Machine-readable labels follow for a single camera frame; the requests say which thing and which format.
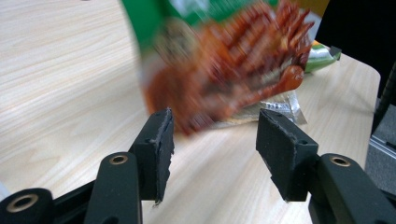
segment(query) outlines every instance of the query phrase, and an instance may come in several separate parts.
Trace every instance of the wooden table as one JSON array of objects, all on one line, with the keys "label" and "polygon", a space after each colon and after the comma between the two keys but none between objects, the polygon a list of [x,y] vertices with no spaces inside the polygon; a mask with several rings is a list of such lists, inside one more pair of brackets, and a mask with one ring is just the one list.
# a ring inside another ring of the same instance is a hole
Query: wooden table
[{"label": "wooden table", "polygon": [[[57,198],[95,179],[148,118],[138,54],[117,1],[0,2],[0,182]],[[297,90],[319,154],[364,165],[380,76],[346,55]],[[255,150],[257,123],[175,135],[163,203],[144,223],[309,223],[281,200]]]}]

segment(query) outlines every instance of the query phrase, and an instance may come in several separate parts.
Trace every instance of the plastic bag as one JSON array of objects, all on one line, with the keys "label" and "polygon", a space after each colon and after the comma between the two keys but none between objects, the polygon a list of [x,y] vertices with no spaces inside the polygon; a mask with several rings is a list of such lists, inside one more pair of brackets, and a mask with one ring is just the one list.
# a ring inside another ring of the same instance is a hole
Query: plastic bag
[{"label": "plastic bag", "polygon": [[298,88],[308,10],[248,0],[123,0],[139,43],[149,113],[171,107],[190,134]]}]

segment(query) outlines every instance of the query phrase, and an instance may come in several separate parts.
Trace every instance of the round metal joint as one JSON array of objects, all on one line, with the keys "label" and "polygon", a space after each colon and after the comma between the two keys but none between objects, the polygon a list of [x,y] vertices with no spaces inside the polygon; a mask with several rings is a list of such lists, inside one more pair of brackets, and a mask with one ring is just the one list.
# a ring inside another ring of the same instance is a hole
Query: round metal joint
[{"label": "round metal joint", "polygon": [[124,155],[117,155],[110,159],[110,163],[113,165],[120,165],[128,161],[128,157]]},{"label": "round metal joint", "polygon": [[7,206],[7,211],[10,213],[17,213],[25,209],[30,208],[33,204],[38,201],[36,194],[22,195],[14,200]]},{"label": "round metal joint", "polygon": [[331,157],[330,161],[339,166],[344,166],[344,167],[350,166],[350,162],[341,157]]}]

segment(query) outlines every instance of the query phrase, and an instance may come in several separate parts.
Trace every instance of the light wood tabletop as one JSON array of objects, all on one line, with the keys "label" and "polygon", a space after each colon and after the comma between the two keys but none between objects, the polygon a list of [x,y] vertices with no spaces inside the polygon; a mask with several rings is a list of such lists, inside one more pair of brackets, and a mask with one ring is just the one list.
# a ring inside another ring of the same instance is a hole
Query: light wood tabletop
[{"label": "light wood tabletop", "polygon": [[[95,179],[149,115],[138,50],[118,1],[0,1],[0,182],[57,198]],[[380,76],[346,55],[297,90],[319,155],[364,166]],[[257,122],[175,135],[164,201],[144,223],[310,223],[282,201],[255,149]]]}]

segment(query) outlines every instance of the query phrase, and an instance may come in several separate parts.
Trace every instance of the gray floor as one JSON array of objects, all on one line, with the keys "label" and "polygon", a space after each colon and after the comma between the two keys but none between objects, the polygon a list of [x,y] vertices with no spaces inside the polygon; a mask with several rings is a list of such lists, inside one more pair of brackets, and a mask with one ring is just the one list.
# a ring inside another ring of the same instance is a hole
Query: gray floor
[{"label": "gray floor", "polygon": [[396,195],[396,150],[385,144],[396,145],[396,106],[389,107],[373,136],[380,141],[369,145],[365,172],[380,189]]}]

